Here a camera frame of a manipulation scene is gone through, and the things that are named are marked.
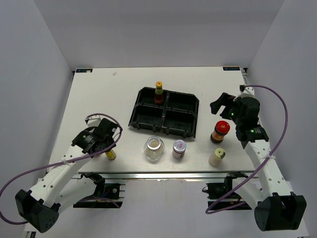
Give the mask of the small jar silver lid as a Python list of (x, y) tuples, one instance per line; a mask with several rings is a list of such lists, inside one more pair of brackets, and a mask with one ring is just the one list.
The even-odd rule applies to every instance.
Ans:
[(187, 145), (184, 140), (178, 139), (174, 142), (172, 148), (172, 155), (176, 159), (181, 159), (184, 157)]

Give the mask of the yellow cap spice shaker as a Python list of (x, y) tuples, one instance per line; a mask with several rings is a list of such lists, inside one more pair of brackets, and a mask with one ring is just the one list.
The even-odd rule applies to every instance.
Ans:
[(211, 166), (217, 167), (221, 164), (226, 152), (222, 148), (216, 148), (215, 151), (209, 157), (209, 164)]

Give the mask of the red sauce bottle yellow cap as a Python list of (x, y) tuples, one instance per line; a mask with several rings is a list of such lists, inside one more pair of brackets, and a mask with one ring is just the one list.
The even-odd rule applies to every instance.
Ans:
[(164, 99), (164, 95), (163, 95), (162, 82), (161, 81), (157, 81), (156, 82), (156, 88), (155, 88), (155, 96), (154, 96), (155, 103), (156, 104), (162, 104), (163, 103), (163, 99)]

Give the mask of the clear glass jar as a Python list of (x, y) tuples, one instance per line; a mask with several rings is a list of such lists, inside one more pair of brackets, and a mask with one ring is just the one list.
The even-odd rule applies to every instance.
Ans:
[(165, 150), (164, 142), (156, 136), (151, 136), (144, 144), (145, 158), (150, 163), (157, 163)]

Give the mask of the dark sauce jar red lid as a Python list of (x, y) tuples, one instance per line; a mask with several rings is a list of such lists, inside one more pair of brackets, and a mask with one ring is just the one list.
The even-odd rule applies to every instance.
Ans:
[(218, 121), (214, 127), (214, 131), (211, 133), (211, 141), (215, 144), (221, 143), (229, 131), (230, 125), (228, 122), (223, 120)]

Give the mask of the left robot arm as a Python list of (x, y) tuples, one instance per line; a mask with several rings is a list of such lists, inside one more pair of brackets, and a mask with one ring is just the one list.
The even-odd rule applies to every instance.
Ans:
[(27, 191), (15, 196), (19, 215), (41, 233), (47, 232), (59, 215), (83, 198), (100, 198), (107, 193), (104, 178), (94, 172), (83, 174), (78, 182), (67, 187), (69, 181), (86, 163), (116, 146), (114, 134), (122, 129), (119, 122), (104, 116), (92, 125), (95, 115), (86, 117), (87, 128), (71, 142), (61, 162)]

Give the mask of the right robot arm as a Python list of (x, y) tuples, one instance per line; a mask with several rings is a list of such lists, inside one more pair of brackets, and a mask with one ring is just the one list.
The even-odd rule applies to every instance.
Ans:
[(253, 210), (261, 231), (297, 230), (307, 203), (304, 196), (292, 191), (272, 155), (268, 135), (259, 123), (259, 101), (222, 93), (210, 107), (214, 115), (224, 107), (220, 116), (234, 122), (236, 136), (255, 168), (252, 175), (259, 178), (262, 186), (258, 189), (251, 182), (252, 177), (243, 172), (228, 173), (224, 179), (225, 194), (220, 199), (239, 195)]

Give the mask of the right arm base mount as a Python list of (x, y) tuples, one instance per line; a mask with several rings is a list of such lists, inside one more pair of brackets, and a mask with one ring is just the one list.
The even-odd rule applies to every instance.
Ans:
[(228, 173), (222, 182), (207, 183), (206, 186), (202, 188), (202, 192), (207, 194), (208, 206), (212, 206), (210, 212), (219, 211), (221, 209), (251, 210), (251, 207), (235, 192), (214, 205), (219, 198), (234, 187), (232, 181), (238, 178), (246, 179), (248, 176), (243, 172)]

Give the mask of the yellow label bottle beige cap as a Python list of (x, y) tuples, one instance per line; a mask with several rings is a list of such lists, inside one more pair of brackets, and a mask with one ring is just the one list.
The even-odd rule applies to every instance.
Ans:
[(113, 149), (105, 151), (105, 155), (109, 160), (114, 160), (116, 158), (116, 153)]

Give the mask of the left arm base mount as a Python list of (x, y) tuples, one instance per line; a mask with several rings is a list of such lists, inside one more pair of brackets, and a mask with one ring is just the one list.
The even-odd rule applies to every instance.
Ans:
[(95, 190), (73, 205), (73, 208), (119, 209), (125, 197), (126, 184), (108, 181), (97, 173), (87, 173), (80, 176), (93, 181)]

